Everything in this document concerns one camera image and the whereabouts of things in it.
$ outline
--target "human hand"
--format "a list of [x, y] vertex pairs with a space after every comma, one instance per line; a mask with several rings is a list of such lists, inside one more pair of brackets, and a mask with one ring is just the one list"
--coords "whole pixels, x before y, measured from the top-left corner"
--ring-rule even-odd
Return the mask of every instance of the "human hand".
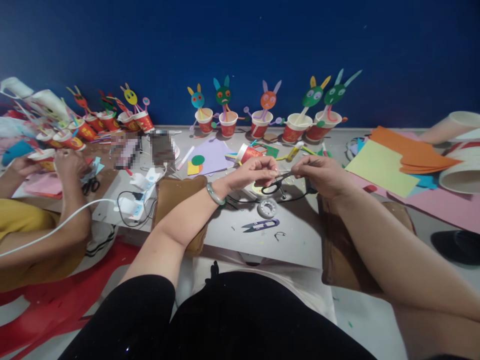
[[348, 195], [357, 190], [355, 183], [338, 162], [330, 157], [304, 156], [292, 168], [297, 179], [308, 177], [318, 193], [327, 199]]
[[229, 192], [241, 190], [255, 182], [256, 186], [269, 186], [279, 175], [277, 161], [272, 156], [251, 157], [234, 172], [225, 176]]
[[8, 167], [10, 172], [17, 176], [26, 178], [29, 175], [40, 171], [42, 167], [26, 156], [16, 157]]
[[78, 180], [91, 170], [84, 155], [72, 149], [57, 150], [53, 162], [61, 180]]

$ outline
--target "orange paper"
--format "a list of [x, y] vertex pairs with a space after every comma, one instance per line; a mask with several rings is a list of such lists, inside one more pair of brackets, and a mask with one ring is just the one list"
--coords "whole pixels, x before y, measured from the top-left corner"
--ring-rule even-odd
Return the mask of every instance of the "orange paper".
[[409, 139], [382, 126], [371, 132], [370, 139], [402, 155], [402, 173], [435, 173], [462, 162], [436, 153], [431, 144]]

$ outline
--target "glue stick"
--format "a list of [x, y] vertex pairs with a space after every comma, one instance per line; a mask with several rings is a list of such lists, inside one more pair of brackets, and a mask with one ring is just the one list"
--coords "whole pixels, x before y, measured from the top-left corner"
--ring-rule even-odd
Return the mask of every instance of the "glue stick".
[[286, 160], [288, 162], [291, 162], [295, 155], [297, 155], [297, 153], [300, 151], [301, 148], [303, 148], [305, 146], [305, 143], [303, 141], [299, 141], [295, 144], [295, 147], [291, 150], [290, 154], [288, 154], [288, 156], [286, 157]]

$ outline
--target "blue wall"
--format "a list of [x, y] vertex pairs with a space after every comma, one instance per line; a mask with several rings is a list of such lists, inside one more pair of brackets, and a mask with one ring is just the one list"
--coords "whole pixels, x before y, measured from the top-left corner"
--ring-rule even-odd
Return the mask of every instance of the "blue wall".
[[475, 0], [3, 0], [0, 24], [0, 79], [51, 89], [77, 111], [65, 86], [98, 110], [98, 89], [124, 100], [128, 82], [155, 123], [189, 125], [187, 86], [200, 82], [219, 111], [212, 79], [229, 74], [239, 114], [260, 109], [263, 79], [281, 79], [272, 112], [286, 117], [301, 111], [312, 75], [321, 83], [345, 68], [344, 80], [363, 73], [333, 107], [349, 117], [342, 126], [429, 127], [450, 111], [480, 112]]

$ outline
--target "paper cup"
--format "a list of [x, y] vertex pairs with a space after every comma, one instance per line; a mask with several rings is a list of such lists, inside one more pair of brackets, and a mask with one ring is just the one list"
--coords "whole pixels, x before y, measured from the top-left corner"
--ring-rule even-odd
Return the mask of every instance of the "paper cup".
[[228, 121], [224, 121], [225, 115], [223, 112], [220, 114], [218, 119], [220, 120], [221, 134], [224, 138], [231, 138], [234, 135], [238, 118], [239, 115], [234, 111], [227, 111], [226, 119]]
[[[323, 114], [324, 114], [323, 111], [319, 111], [316, 113], [315, 121], [313, 122], [313, 125], [305, 134], [305, 138], [307, 140], [311, 142], [318, 142], [322, 140], [330, 130], [332, 130], [335, 126], [337, 126], [337, 124], [340, 124], [342, 122], [342, 117], [338, 112], [334, 112], [334, 111], [330, 112], [330, 117], [335, 121], [330, 121], [327, 115], [325, 115], [325, 117], [322, 118]], [[320, 119], [325, 123], [322, 127], [317, 126]]]
[[119, 132], [120, 130], [120, 125], [117, 122], [117, 119], [115, 118], [115, 115], [117, 113], [113, 111], [102, 111], [98, 112], [96, 116], [101, 120], [103, 125], [108, 129], [110, 132]]
[[208, 107], [202, 107], [202, 110], [203, 110], [202, 112], [203, 119], [200, 116], [200, 109], [198, 109], [195, 112], [195, 119], [198, 121], [198, 125], [200, 126], [201, 132], [204, 134], [210, 134], [214, 129], [212, 127], [212, 117], [214, 115], [214, 112], [212, 109], [209, 109]]
[[264, 137], [265, 132], [267, 131], [270, 122], [274, 119], [274, 115], [267, 111], [265, 114], [265, 121], [261, 119], [256, 119], [262, 116], [263, 110], [255, 111], [251, 115], [251, 137], [254, 139], [261, 139]]
[[136, 123], [145, 134], [151, 132], [154, 129], [154, 125], [152, 124], [150, 115], [146, 111], [141, 111], [133, 116]]
[[302, 134], [312, 125], [314, 122], [310, 116], [304, 115], [300, 125], [295, 124], [295, 120], [299, 117], [299, 113], [293, 113], [288, 116], [286, 120], [285, 131], [282, 138], [286, 143], [295, 143], [302, 136]]
[[140, 126], [135, 121], [135, 115], [129, 117], [129, 115], [124, 111], [116, 118], [120, 123], [123, 124], [128, 130], [133, 131], [134, 133], [140, 131]]
[[50, 172], [55, 171], [54, 159], [55, 159], [55, 150], [54, 149], [45, 149], [42, 151], [43, 154], [39, 152], [34, 152], [29, 159], [33, 160], [36, 164], [40, 165], [42, 168], [47, 169]]
[[261, 152], [255, 150], [253, 147], [250, 147], [248, 144], [244, 143], [242, 144], [242, 146], [240, 147], [240, 150], [238, 151], [238, 154], [236, 155], [235, 163], [244, 164], [248, 159], [260, 157], [260, 156], [263, 156]]
[[82, 117], [88, 125], [90, 125], [96, 132], [105, 131], [105, 125], [100, 121], [100, 119], [92, 114], [85, 115]]
[[52, 129], [46, 129], [45, 132], [46, 134], [43, 132], [39, 133], [36, 136], [36, 139], [40, 140], [41, 142], [44, 142], [45, 144], [50, 145], [55, 149], [61, 149], [64, 147], [61, 143], [54, 140], [55, 131], [53, 131]]
[[480, 114], [455, 111], [420, 135], [420, 140], [429, 144], [441, 144], [477, 128], [480, 128]]
[[76, 122], [78, 125], [75, 125], [75, 123], [72, 122], [68, 125], [68, 129], [71, 130], [72, 133], [78, 129], [78, 136], [87, 141], [94, 141], [97, 133], [85, 122], [85, 120], [78, 119]]
[[66, 133], [66, 135], [62, 135], [62, 133], [58, 132], [53, 137], [53, 140], [73, 150], [82, 151], [85, 149], [85, 144], [82, 142], [82, 140], [80, 140], [78, 137], [72, 137], [70, 130], [65, 129], [63, 132]]

